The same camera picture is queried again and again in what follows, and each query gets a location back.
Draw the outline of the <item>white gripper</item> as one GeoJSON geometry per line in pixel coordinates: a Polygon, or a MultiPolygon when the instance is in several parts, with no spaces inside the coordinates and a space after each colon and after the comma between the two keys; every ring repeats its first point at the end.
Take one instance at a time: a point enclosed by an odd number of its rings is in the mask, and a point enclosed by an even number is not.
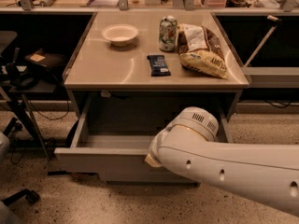
{"type": "Polygon", "coordinates": [[[149,164],[151,167],[159,168],[161,167],[161,162],[158,157],[158,148],[160,147],[161,143],[170,133],[170,128],[165,128],[161,130],[151,141],[149,146],[149,154],[146,156],[145,162],[149,164]]]}

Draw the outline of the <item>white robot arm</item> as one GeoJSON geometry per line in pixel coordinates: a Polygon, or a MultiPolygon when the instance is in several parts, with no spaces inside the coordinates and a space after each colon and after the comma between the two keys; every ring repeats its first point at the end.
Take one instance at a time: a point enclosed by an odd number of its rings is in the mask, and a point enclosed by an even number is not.
{"type": "Polygon", "coordinates": [[[299,146],[219,143],[219,123],[187,107],[151,141],[146,162],[299,216],[299,146]]]}

